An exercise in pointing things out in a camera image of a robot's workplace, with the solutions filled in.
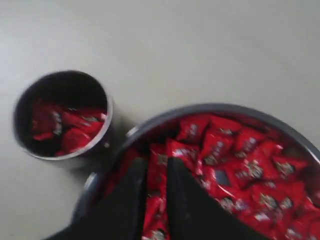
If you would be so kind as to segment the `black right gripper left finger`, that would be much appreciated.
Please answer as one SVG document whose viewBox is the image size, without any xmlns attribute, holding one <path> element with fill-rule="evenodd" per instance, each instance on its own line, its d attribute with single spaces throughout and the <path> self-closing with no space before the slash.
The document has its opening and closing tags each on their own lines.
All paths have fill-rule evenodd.
<svg viewBox="0 0 320 240">
<path fill-rule="evenodd" d="M 48 240 L 140 240 L 142 238 L 148 163 L 133 160 L 125 176 L 86 216 Z"/>
</svg>

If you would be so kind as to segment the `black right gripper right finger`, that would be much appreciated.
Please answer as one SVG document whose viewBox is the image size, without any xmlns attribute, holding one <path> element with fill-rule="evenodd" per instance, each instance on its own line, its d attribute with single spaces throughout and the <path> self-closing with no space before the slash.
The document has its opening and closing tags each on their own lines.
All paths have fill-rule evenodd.
<svg viewBox="0 0 320 240">
<path fill-rule="evenodd" d="M 211 198 L 179 158 L 168 159 L 166 200 L 172 240 L 265 239 Z"/>
</svg>

